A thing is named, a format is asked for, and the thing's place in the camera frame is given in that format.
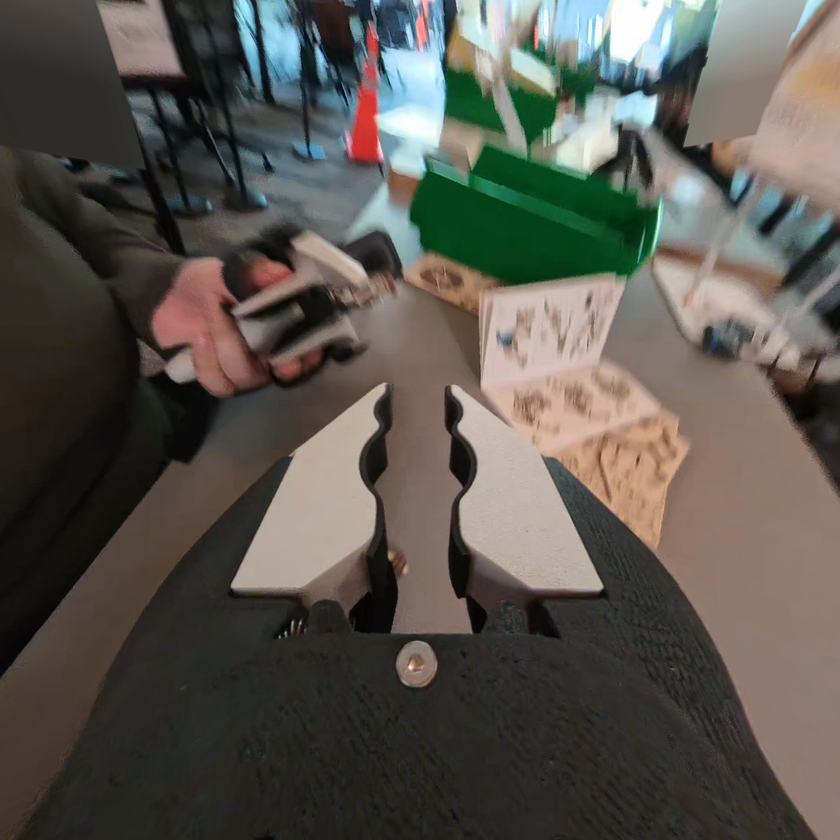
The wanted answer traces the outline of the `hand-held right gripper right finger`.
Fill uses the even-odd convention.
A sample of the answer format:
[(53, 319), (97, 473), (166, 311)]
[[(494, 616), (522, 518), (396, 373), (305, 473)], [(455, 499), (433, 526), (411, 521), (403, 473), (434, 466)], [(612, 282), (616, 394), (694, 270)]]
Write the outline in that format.
[(543, 457), (458, 385), (444, 390), (448, 468), (459, 489), (448, 572), (470, 629), (504, 602), (525, 626), (546, 602), (593, 600), (605, 587)]

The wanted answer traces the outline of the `orange traffic cone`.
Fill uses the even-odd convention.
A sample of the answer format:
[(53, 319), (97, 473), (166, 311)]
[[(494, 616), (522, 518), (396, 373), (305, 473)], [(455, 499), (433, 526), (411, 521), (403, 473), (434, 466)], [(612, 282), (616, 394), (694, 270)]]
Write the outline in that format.
[(362, 76), (357, 90), (351, 128), (344, 134), (344, 148), (349, 161), (376, 165), (384, 174), (384, 155), (376, 121), (379, 112), (380, 42), (375, 24), (370, 21), (365, 32)]

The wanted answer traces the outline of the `open instruction booklet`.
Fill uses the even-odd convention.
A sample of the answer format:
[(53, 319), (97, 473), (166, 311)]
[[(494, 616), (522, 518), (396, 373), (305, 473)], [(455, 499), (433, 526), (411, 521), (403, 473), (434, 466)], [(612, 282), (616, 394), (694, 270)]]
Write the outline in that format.
[(657, 415), (659, 402), (604, 359), (626, 281), (613, 274), (484, 291), (480, 389), (541, 454)]

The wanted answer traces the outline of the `person's dark olive jacket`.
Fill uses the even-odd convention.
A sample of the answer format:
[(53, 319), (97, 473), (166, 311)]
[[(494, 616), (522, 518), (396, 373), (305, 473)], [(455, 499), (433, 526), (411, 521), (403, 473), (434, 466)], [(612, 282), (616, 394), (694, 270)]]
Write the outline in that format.
[(140, 343), (76, 251), (2, 263), (2, 672), (172, 460)]

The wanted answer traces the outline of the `round-pattern wooden parts sheet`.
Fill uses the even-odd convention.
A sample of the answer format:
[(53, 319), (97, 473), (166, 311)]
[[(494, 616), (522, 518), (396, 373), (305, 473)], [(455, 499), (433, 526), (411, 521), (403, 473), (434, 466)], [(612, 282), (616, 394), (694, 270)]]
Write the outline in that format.
[(403, 269), (406, 284), (457, 309), (478, 315), (481, 296), (501, 283), (442, 255), (426, 252)]

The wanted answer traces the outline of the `wooden model parts sheet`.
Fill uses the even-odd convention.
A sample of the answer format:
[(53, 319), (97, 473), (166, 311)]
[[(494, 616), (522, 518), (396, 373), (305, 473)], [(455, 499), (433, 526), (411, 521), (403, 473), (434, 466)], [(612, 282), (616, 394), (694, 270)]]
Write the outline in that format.
[(689, 451), (677, 415), (661, 411), (553, 455), (650, 549), (659, 546), (668, 489)]

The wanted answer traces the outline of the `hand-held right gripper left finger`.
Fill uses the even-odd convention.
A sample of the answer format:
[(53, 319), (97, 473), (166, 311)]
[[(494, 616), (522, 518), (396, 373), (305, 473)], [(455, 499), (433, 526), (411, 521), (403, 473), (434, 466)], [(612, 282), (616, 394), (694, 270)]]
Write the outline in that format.
[(363, 633), (389, 633), (397, 582), (375, 483), (387, 467), (393, 387), (382, 383), (298, 447), (230, 585), (311, 610), (335, 601)]

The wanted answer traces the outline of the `white sign on black stand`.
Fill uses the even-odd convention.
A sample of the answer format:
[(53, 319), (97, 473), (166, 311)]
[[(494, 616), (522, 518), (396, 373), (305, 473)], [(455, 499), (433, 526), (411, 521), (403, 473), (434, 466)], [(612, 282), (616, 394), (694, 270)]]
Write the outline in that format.
[(148, 96), (164, 149), (151, 153), (138, 123), (140, 181), (154, 210), (158, 234), (185, 254), (180, 217), (209, 215), (209, 202), (190, 193), (179, 153), (199, 141), (224, 178), (225, 206), (236, 212), (266, 209), (266, 197), (246, 182), (242, 151), (257, 155), (268, 173), (268, 153), (242, 143), (234, 122), (241, 77), (251, 81), (239, 32), (236, 2), (98, 2), (126, 93)]

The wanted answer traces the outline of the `person's left forearm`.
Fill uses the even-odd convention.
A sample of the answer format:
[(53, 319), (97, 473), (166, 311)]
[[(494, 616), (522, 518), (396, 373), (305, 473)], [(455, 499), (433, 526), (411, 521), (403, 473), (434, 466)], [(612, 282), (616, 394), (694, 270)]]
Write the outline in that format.
[(186, 260), (122, 226), (84, 196), (78, 180), (56, 159), (2, 146), (2, 175), (14, 200), (53, 228), (118, 301), (134, 335), (155, 350), (152, 319)]

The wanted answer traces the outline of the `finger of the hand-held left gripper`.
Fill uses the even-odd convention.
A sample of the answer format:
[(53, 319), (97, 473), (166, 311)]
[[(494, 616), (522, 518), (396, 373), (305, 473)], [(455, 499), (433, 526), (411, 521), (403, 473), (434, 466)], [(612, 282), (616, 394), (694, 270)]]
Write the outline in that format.
[(322, 288), (336, 298), (363, 298), (371, 292), (369, 276), (361, 263), (309, 231), (290, 239), (293, 273), (290, 288)]

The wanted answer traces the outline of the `small green plastic bin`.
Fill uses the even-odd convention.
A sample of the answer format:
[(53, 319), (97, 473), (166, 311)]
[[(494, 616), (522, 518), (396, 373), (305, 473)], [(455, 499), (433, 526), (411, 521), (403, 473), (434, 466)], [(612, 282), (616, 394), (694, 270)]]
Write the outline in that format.
[[(482, 93), (478, 80), (469, 71), (444, 68), (444, 86), (446, 119), (469, 123), (495, 133), (505, 132), (492, 95)], [(514, 86), (510, 86), (509, 90), (526, 141), (531, 144), (553, 125), (560, 97)]]

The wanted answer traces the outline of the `person's left hand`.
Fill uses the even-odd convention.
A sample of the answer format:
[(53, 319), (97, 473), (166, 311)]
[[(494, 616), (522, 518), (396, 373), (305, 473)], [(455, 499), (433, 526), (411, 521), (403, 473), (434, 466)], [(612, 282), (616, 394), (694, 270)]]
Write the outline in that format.
[(224, 262), (189, 259), (154, 311), (150, 322), (156, 345), (192, 352), (196, 380), (215, 397), (226, 398), (271, 382), (296, 385), (320, 372), (323, 353), (315, 350), (284, 364), (273, 364), (248, 346), (229, 311), (236, 303), (224, 282)]

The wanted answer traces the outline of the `printed instruction sheet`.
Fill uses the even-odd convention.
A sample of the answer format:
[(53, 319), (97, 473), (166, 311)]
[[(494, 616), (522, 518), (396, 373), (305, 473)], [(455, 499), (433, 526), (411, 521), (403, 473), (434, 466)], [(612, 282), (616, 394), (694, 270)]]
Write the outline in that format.
[(814, 15), (786, 61), (752, 139), (749, 168), (838, 215), (838, 2)]

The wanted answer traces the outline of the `white stand base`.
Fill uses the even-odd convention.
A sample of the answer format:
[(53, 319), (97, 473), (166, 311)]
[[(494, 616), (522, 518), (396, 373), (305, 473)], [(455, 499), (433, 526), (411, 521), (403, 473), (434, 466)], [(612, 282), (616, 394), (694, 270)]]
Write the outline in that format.
[(813, 289), (763, 294), (746, 279), (698, 267), (675, 255), (652, 262), (656, 285), (682, 336), (704, 354), (743, 361), (807, 385), (838, 383), (838, 338), (824, 327), (817, 303), (838, 291), (838, 269)]

